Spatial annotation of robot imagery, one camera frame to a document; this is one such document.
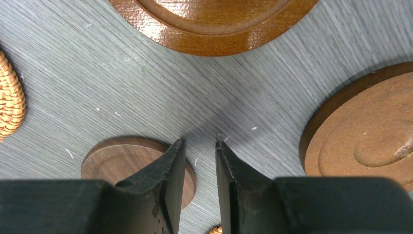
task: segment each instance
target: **dark wooden coaster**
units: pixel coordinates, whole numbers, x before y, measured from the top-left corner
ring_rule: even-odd
[[[318,0],[109,0],[153,41],[191,55],[225,56],[264,45]]]
[[[413,62],[372,72],[328,99],[300,141],[308,176],[384,176],[413,190]]]
[[[139,138],[107,140],[93,147],[83,160],[82,179],[102,179],[112,185],[135,174],[168,148],[155,141]],[[187,164],[185,169],[182,209],[193,199],[196,190],[195,173]]]

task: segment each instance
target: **round wooden disc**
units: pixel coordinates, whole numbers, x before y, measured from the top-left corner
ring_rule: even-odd
[[[252,50],[283,34],[318,0],[109,0],[153,41],[191,55]]]
[[[83,160],[82,179],[102,179],[112,185],[135,174],[168,148],[155,141],[139,138],[107,140],[93,147]],[[195,173],[189,164],[185,168],[182,209],[193,199],[196,190]]]
[[[308,122],[308,176],[384,176],[413,190],[413,62],[370,73],[332,96]]]

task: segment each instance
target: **woven rattan object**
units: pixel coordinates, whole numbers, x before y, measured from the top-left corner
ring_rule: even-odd
[[[25,101],[19,78],[0,51],[0,142],[23,122]]]
[[[209,234],[222,234],[222,227],[219,226],[219,227],[213,228],[213,229],[209,232]]]

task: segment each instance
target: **brown wooden plate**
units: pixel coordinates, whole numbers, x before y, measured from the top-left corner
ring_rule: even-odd
[[[372,72],[328,99],[300,141],[308,176],[384,176],[413,190],[413,62]]]
[[[81,177],[102,179],[114,185],[159,158],[167,149],[163,144],[140,138],[107,140],[93,147],[85,156],[80,170]],[[195,173],[187,164],[182,209],[192,201],[195,190]]]
[[[318,0],[109,0],[153,41],[191,55],[252,50],[283,34]]]

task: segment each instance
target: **wood grain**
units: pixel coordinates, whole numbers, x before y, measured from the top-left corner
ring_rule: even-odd
[[[153,140],[117,138],[93,147],[83,159],[82,179],[102,179],[112,185],[140,171],[159,158],[167,146]],[[182,209],[195,196],[196,178],[189,164],[185,168]]]
[[[308,176],[383,176],[413,190],[413,62],[346,86],[308,122],[300,157]]]
[[[110,0],[139,32],[191,55],[225,56],[264,45],[318,0]]]
[[[27,113],[0,144],[0,178],[80,178],[101,141],[184,136],[197,192],[179,231],[205,234],[220,223],[216,134],[268,177],[304,176],[310,117],[342,83],[413,60],[412,15],[410,0],[321,0],[276,40],[209,58],[153,42],[107,0],[1,0]]]

